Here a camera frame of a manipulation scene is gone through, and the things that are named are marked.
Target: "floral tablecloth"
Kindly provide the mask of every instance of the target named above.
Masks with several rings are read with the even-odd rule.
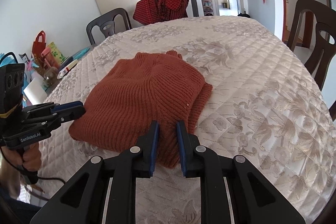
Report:
[[[47,101],[84,102],[120,58],[171,49],[214,87],[196,127],[200,143],[247,157],[311,223],[335,190],[336,130],[303,64],[255,20],[187,18],[119,33],[89,53]],[[71,139],[69,126],[41,143],[40,176],[69,179],[91,156],[117,155]],[[61,187],[41,186],[51,195]],[[152,179],[137,180],[137,223],[196,224],[200,215],[199,179],[183,178],[179,166],[156,166]]]

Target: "red plaid shirt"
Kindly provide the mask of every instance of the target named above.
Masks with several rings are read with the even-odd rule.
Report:
[[[133,19],[143,25],[188,17],[189,0],[140,0]]]

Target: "hand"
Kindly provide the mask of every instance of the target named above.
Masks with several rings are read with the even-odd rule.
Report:
[[[14,166],[23,165],[28,171],[34,172],[41,168],[41,152],[39,143],[30,145],[29,150],[25,151],[21,157],[17,151],[9,150],[7,147],[2,147],[2,151],[7,160]]]

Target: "shoe rack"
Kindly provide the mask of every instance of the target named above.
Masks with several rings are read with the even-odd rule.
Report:
[[[205,16],[213,16],[212,0],[202,0],[203,12]]]

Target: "metal rivet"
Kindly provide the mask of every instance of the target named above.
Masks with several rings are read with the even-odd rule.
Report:
[[[238,155],[237,157],[236,157],[236,161],[237,162],[239,162],[239,163],[244,163],[245,162],[245,157],[244,156],[241,156],[241,155]]]
[[[199,146],[196,147],[197,152],[205,152],[205,150],[207,150],[207,149],[203,145],[199,145]]]
[[[93,164],[97,164],[98,162],[100,162],[101,158],[98,157],[98,156],[94,156],[92,159],[91,159],[91,162]]]
[[[138,153],[138,152],[140,152],[140,147],[139,146],[133,146],[133,147],[131,147],[130,151],[132,153]]]

